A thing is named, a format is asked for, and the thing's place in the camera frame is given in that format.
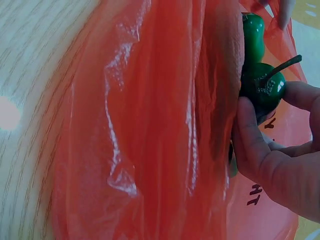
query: yellow surface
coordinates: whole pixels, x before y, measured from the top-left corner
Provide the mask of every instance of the yellow surface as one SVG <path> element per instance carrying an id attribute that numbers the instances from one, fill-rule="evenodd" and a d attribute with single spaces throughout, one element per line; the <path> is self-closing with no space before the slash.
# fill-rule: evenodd
<path id="1" fill-rule="evenodd" d="M 0 131 L 0 239 L 53 239 L 52 161 L 59 109 L 99 0 L 0 0 L 0 96 L 22 117 Z M 293 35 L 310 84 L 320 87 L 320 4 L 297 0 Z M 0 108 L 4 105 L 0 98 Z M 296 240 L 320 240 L 320 225 L 299 220 Z"/>

